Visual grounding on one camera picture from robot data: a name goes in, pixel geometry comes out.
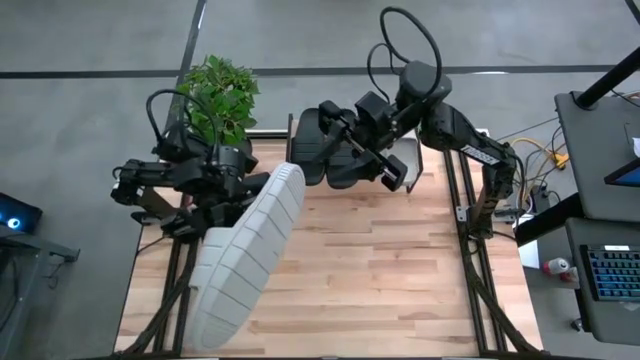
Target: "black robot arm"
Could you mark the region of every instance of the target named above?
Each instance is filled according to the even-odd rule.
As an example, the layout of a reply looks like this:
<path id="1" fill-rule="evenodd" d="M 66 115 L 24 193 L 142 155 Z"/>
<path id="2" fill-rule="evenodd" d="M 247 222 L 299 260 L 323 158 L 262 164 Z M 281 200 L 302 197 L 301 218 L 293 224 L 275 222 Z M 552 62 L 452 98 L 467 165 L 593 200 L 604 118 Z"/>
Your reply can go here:
<path id="1" fill-rule="evenodd" d="M 174 238 L 202 237 L 210 227 L 233 226 L 269 179 L 268 173 L 245 177 L 245 154 L 220 145 L 206 156 L 180 163 L 143 162 L 130 159 L 114 169 L 117 183 L 111 197 L 118 203 L 140 206 L 146 217 L 161 220 L 161 229 Z M 154 191 L 168 187 L 191 195 L 188 208 L 175 208 Z M 132 214 L 141 221 L 143 214 Z"/>
<path id="2" fill-rule="evenodd" d="M 418 128 L 425 146 L 439 151 L 461 151 L 484 165 L 483 189 L 478 202 L 469 209 L 468 232 L 475 238 L 491 238 L 491 216 L 498 201 L 513 191 L 518 158 L 508 143 L 500 144 L 476 131 L 460 111 L 443 102 L 451 91 L 447 76 L 442 75 L 436 91 L 429 93 L 435 78 L 434 67 L 420 61 L 410 62 L 400 74 L 395 104 L 368 92 L 355 104 L 358 117 L 353 127 L 333 102 L 320 104 L 319 125 L 328 138 L 316 158 L 331 156 L 345 141 L 354 148 L 355 164 L 364 169 L 366 175 L 361 178 L 373 180 L 382 174 L 383 184 L 395 191 L 404 180 L 407 167 L 395 157 L 385 158 L 380 151 Z"/>
<path id="3" fill-rule="evenodd" d="M 425 146 L 445 151 L 456 150 L 482 163 L 482 190 L 476 204 L 469 208 L 468 232 L 475 238 L 493 236 L 491 216 L 500 200 L 513 192 L 517 157 L 509 143 L 500 144 L 476 131 L 469 120 L 454 107 L 442 103 L 420 124 L 420 141 Z"/>

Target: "desk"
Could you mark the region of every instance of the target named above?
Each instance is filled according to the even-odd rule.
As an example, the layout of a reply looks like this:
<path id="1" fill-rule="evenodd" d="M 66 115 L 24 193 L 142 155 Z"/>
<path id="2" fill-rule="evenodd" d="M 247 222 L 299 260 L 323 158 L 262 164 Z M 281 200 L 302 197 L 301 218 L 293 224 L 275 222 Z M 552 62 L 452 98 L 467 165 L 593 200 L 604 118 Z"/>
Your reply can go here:
<path id="1" fill-rule="evenodd" d="M 518 228 L 522 245 L 563 226 L 569 217 L 640 223 L 640 189 L 607 185 L 604 177 L 636 157 L 629 137 L 640 137 L 640 110 L 620 98 L 604 97 L 591 111 L 571 94 L 555 97 L 578 192 Z"/>
<path id="2" fill-rule="evenodd" d="M 640 226 L 572 218 L 567 220 L 566 229 L 574 264 L 580 277 L 580 290 L 577 294 L 580 297 L 578 299 L 578 304 L 581 305 L 580 312 L 586 313 L 582 319 L 585 330 L 591 331 L 599 341 L 640 345 L 638 336 L 640 313 L 637 312 L 639 304 L 594 301 L 585 264 L 579 259 L 582 245 L 602 245 L 603 243 L 640 245 Z"/>
<path id="3" fill-rule="evenodd" d="M 9 359 L 15 356 L 18 339 L 22 339 L 24 328 L 27 323 L 27 317 L 31 304 L 34 303 L 37 292 L 35 291 L 38 278 L 44 273 L 44 269 L 48 265 L 49 256 L 57 255 L 63 258 L 65 262 L 75 262 L 78 259 L 80 250 L 70 249 L 50 241 L 41 239 L 34 235 L 29 235 L 20 231 L 10 229 L 4 225 L 0 225 L 0 274 L 9 267 L 9 262 L 14 261 L 17 264 L 20 259 L 23 269 L 18 270 L 16 265 L 13 268 L 12 276 L 17 278 L 17 296 L 15 306 L 3 308 L 2 321 L 5 321 L 4 328 L 0 331 L 0 359 Z"/>
<path id="4" fill-rule="evenodd" d="M 254 141 L 254 155 L 260 160 L 255 171 L 269 171 L 284 160 L 285 142 Z M 325 183 L 308 187 L 293 235 L 249 320 L 215 354 L 201 355 L 477 355 L 442 153 L 423 148 L 423 163 L 410 195 L 367 181 L 341 191 Z M 476 184 L 480 169 L 471 164 Z M 141 246 L 159 236 L 157 228 L 146 229 Z M 170 247 L 167 240 L 136 260 L 116 350 L 131 344 L 158 308 Z M 516 244 L 496 237 L 488 250 L 500 304 L 541 347 Z M 483 315 L 491 337 L 486 309 Z"/>

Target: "black desk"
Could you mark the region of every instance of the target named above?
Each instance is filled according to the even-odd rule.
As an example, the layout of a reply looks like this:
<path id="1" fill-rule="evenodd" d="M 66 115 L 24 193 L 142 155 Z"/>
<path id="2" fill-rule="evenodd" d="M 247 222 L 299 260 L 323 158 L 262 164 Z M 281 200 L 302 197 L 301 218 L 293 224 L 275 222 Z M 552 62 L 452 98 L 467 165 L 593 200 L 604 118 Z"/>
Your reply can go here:
<path id="1" fill-rule="evenodd" d="M 580 109 L 571 94 L 556 95 L 555 101 L 578 192 L 519 226 L 518 244 L 563 226 L 570 217 L 640 223 L 640 189 L 604 182 L 636 158 L 629 139 L 640 137 L 640 109 L 612 97 L 600 99 L 591 111 Z"/>
<path id="2" fill-rule="evenodd" d="M 65 262 L 74 262 L 78 259 L 80 250 L 70 249 L 37 236 L 12 230 L 4 225 L 0 225 L 0 249 L 2 249 L 0 273 L 6 271 L 10 261 L 16 261 L 15 259 L 11 260 L 11 257 L 20 257 L 23 264 L 27 265 L 24 270 L 12 274 L 12 276 L 18 277 L 18 301 L 8 315 L 4 329 L 0 332 L 0 359 L 10 359 L 15 356 L 17 340 L 22 337 L 29 308 L 36 296 L 35 282 L 43 275 L 44 269 L 48 265 L 49 255 L 60 256 Z"/>
<path id="3" fill-rule="evenodd" d="M 580 256 L 581 245 L 640 245 L 640 224 L 571 218 L 565 227 L 580 277 L 576 296 L 585 331 L 599 341 L 640 345 L 640 303 L 594 301 Z"/>

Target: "wooden floor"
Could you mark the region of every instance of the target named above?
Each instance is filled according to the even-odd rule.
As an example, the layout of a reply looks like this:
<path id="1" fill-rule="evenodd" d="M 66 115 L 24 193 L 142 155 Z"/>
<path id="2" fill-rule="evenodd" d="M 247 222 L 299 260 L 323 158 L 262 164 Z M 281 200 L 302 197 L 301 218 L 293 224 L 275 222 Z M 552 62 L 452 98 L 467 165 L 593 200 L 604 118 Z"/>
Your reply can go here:
<path id="1" fill-rule="evenodd" d="M 269 171 L 284 160 L 284 143 L 256 141 L 254 152 L 257 171 Z M 342 191 L 308 187 L 304 211 L 249 320 L 206 355 L 477 354 L 442 154 L 425 148 L 423 156 L 424 173 L 410 195 L 379 182 Z M 481 184 L 480 166 L 471 170 Z M 179 201 L 175 193 L 166 196 Z M 159 235 L 146 229 L 141 245 Z M 126 348 L 158 308 L 170 243 L 138 257 L 116 349 Z M 496 237 L 488 251 L 500 305 L 540 348 L 515 243 Z M 486 309 L 483 318 L 491 337 Z"/>

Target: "potted plant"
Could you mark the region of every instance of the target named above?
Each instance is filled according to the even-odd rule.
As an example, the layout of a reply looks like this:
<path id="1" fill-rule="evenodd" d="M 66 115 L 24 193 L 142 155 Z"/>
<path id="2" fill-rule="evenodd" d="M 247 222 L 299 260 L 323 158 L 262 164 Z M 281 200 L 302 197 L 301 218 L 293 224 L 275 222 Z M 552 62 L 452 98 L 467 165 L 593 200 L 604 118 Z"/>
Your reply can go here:
<path id="1" fill-rule="evenodd" d="M 259 94 L 251 69 L 234 67 L 230 60 L 210 55 L 202 65 L 191 68 L 177 90 L 200 100 L 213 117 L 215 130 L 198 106 L 189 104 L 187 108 L 192 126 L 204 133 L 207 142 L 213 142 L 216 131 L 218 142 L 251 154 L 246 129 L 256 125 L 251 110 L 255 105 L 253 96 Z"/>

